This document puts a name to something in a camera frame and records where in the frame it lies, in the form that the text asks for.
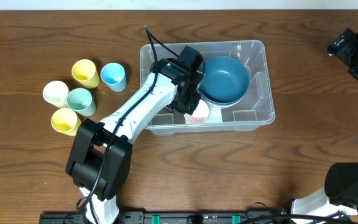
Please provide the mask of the pink cup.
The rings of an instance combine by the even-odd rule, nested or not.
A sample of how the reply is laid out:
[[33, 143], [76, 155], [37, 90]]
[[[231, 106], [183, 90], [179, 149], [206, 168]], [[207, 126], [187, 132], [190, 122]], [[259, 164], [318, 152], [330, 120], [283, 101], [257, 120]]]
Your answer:
[[206, 121], [208, 116], [209, 116], [209, 107], [208, 104], [203, 100], [199, 101], [198, 106], [196, 107], [192, 115], [184, 114], [184, 117], [188, 122], [195, 123], [195, 124]]

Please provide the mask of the dark blue bowl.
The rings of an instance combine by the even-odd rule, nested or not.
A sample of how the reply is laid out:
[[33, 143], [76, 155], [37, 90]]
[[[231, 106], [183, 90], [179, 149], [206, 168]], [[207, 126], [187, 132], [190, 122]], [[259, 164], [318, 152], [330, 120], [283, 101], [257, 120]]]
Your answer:
[[212, 57], [203, 62], [199, 69], [204, 75], [198, 91], [233, 91], [247, 93], [250, 85], [246, 66], [228, 56]]
[[237, 101], [241, 101], [245, 96], [246, 93], [238, 93], [233, 91], [200, 91], [202, 98], [206, 102], [213, 102], [219, 104], [230, 104]]

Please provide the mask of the cream white cup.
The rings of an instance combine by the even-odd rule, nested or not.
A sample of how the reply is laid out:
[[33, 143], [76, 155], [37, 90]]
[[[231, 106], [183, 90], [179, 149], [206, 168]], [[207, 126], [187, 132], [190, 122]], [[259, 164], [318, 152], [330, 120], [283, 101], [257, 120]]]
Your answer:
[[55, 80], [45, 85], [42, 95], [47, 103], [57, 108], [67, 108], [67, 96], [69, 93], [70, 90], [65, 83]]

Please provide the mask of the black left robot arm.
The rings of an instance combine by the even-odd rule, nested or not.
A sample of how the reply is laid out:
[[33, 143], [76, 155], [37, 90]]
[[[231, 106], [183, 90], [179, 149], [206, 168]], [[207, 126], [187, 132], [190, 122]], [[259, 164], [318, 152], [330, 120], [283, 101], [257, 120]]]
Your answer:
[[96, 123], [79, 126], [66, 173], [83, 193], [76, 205], [90, 223], [114, 223], [116, 195], [129, 175], [132, 147], [146, 125], [163, 108], [193, 114], [204, 74], [201, 54], [186, 46], [176, 58], [156, 60], [141, 88], [117, 111]]

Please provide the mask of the light blue cup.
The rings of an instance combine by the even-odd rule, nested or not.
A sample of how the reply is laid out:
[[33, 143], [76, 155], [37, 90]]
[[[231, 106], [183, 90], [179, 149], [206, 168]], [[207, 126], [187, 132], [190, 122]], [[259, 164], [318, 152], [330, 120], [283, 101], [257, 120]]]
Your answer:
[[115, 92], [126, 89], [126, 71], [120, 63], [108, 63], [101, 70], [102, 81]]

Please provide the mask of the mint green cup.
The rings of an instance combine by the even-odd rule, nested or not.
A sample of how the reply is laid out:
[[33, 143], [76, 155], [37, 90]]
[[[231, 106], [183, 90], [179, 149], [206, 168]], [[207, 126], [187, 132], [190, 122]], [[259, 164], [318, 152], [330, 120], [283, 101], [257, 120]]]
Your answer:
[[76, 88], [67, 96], [68, 107], [82, 116], [92, 116], [96, 112], [96, 103], [92, 94], [84, 88]]

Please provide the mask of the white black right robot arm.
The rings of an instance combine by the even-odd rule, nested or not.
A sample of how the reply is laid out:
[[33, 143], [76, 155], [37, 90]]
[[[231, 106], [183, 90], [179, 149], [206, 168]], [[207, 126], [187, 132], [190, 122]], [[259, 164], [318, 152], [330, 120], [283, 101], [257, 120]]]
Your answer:
[[[358, 32], [346, 29], [325, 51], [339, 58], [348, 67], [349, 74], [358, 81]], [[292, 201], [288, 212], [329, 218], [340, 213], [358, 215], [358, 162], [333, 164], [326, 175], [324, 187]]]

